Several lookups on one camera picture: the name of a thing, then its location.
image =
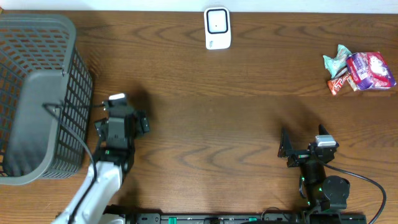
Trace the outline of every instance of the wood grain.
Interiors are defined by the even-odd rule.
[[[202,13],[51,12],[76,25],[77,47],[95,77],[94,103],[125,92],[147,110],[152,132],[136,141],[136,163],[110,203],[165,213],[261,212],[304,206],[299,169],[277,158],[280,129],[304,148],[322,123],[340,143],[331,163],[384,186],[378,223],[398,219],[397,88],[333,97],[322,55],[338,44],[380,51],[398,72],[397,18],[360,14],[232,13],[230,49],[205,49]],[[91,123],[103,111],[92,111]],[[93,125],[88,143],[97,140]],[[48,223],[82,183],[0,186],[0,223]],[[368,220],[381,193],[351,182],[348,212]]]

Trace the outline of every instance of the gray plastic basket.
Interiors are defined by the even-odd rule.
[[[76,29],[59,15],[0,16],[0,184],[62,179],[81,167],[83,148],[42,107],[86,138],[91,75],[75,47]]]

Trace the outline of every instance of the pink snack package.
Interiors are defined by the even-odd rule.
[[[397,84],[379,52],[355,53],[346,63],[359,90],[385,90]]]

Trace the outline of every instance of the snack wrapper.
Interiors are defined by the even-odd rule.
[[[328,81],[328,87],[329,87],[329,89],[331,91],[331,94],[333,94],[333,96],[335,96],[337,94],[337,92],[340,91],[340,89],[343,86],[344,82],[347,79],[349,79],[350,77],[351,77],[350,74],[347,72],[342,77],[334,78],[332,80],[329,80]]]
[[[347,73],[349,74],[349,77],[347,78],[348,84],[351,86],[351,88],[352,88],[354,91],[358,91],[359,88],[358,88],[358,86],[355,84],[355,82],[354,82],[354,80],[353,80],[353,77],[351,76],[350,72],[347,72]]]
[[[347,67],[344,67],[343,69],[340,70],[340,72],[337,73],[337,75],[334,78],[342,77],[347,73],[347,71],[348,71]]]
[[[359,90],[388,89],[397,84],[379,52],[355,53],[346,64]]]
[[[346,59],[350,55],[351,52],[344,45],[339,44],[337,46],[337,56],[335,58],[330,58],[326,55],[323,56],[325,68],[329,70],[332,79],[346,66]]]

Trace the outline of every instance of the white wall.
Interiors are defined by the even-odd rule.
[[[396,0],[0,0],[3,9],[398,13]]]

